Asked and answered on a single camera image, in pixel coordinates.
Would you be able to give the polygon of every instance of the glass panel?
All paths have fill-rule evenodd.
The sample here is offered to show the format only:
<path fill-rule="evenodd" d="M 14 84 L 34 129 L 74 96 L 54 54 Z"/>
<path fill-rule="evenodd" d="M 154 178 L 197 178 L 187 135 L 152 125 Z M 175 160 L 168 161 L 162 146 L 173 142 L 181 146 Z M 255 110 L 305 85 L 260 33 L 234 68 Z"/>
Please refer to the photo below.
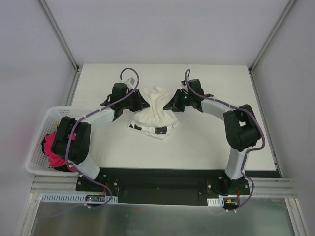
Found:
<path fill-rule="evenodd" d="M 33 236 L 290 236 L 284 199 L 251 199 L 237 213 L 215 216 L 220 207 L 110 204 L 100 209 L 40 203 Z"/>

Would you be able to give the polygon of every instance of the wall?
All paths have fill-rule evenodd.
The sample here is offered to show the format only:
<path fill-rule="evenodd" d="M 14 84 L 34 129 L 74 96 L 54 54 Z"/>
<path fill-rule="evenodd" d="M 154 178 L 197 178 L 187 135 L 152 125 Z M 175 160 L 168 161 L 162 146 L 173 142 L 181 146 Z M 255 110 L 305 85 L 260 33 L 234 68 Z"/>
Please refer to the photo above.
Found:
<path fill-rule="evenodd" d="M 0 235 L 14 235 L 32 186 L 26 155 L 73 70 L 35 0 L 0 3 Z"/>
<path fill-rule="evenodd" d="M 79 64 L 247 65 L 288 0 L 47 0 Z"/>
<path fill-rule="evenodd" d="M 315 235 L 315 1 L 300 0 L 254 80 L 285 177 L 293 178 L 311 235 Z"/>

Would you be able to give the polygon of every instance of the red cloth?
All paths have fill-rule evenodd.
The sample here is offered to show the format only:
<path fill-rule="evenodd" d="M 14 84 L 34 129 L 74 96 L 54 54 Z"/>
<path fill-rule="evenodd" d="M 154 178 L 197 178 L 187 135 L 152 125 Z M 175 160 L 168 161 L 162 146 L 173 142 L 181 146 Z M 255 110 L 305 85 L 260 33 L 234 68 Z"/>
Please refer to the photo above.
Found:
<path fill-rule="evenodd" d="M 46 142 L 44 143 L 44 152 L 45 152 L 45 155 L 48 156 L 48 161 L 52 167 L 58 167 L 58 166 L 65 165 L 65 160 L 63 160 L 61 157 L 59 157 L 58 155 L 54 154 L 51 151 L 51 148 L 52 148 L 55 136 L 56 136 L 56 132 L 57 131 L 55 131 L 52 134 L 46 135 L 45 136 Z M 72 172 L 76 172 L 73 167 L 71 167 L 71 168 L 68 167 L 68 168 Z"/>

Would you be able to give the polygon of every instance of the cloth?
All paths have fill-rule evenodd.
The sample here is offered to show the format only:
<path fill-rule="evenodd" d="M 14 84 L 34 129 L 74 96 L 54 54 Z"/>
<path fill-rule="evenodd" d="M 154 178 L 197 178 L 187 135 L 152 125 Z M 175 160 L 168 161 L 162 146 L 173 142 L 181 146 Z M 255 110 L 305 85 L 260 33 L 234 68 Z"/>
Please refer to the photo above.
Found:
<path fill-rule="evenodd" d="M 163 110 L 163 107 L 172 99 L 172 94 L 161 88 L 145 88 L 141 95 L 150 107 L 136 112 L 131 119 L 129 128 L 159 139 L 164 139 L 179 122 L 172 110 Z"/>
<path fill-rule="evenodd" d="M 45 143 L 44 143 L 44 154 L 46 156 L 48 156 L 48 161 L 50 163 L 50 165 L 52 167 L 60 167 L 65 165 L 65 160 L 63 160 L 61 157 L 59 157 L 58 155 L 54 154 L 51 151 L 55 136 L 56 136 L 56 132 L 49 135 L 45 136 Z M 75 169 L 73 167 L 69 168 L 72 172 L 76 172 Z"/>

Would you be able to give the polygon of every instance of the white laundry basket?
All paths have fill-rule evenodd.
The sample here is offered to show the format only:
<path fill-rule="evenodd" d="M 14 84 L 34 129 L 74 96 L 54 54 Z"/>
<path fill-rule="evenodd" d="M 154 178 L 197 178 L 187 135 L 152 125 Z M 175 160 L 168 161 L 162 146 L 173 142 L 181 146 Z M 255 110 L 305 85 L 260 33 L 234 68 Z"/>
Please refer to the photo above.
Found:
<path fill-rule="evenodd" d="M 92 110 L 88 108 L 75 108 L 70 106 L 59 106 L 50 108 L 40 125 L 37 136 L 32 144 L 30 153 L 26 160 L 25 168 L 30 173 L 45 176 L 75 176 L 77 172 L 57 171 L 49 165 L 48 156 L 45 156 L 42 151 L 41 142 L 47 134 L 51 134 L 56 130 L 56 124 L 60 120 L 69 116 L 72 118 L 80 118 Z"/>

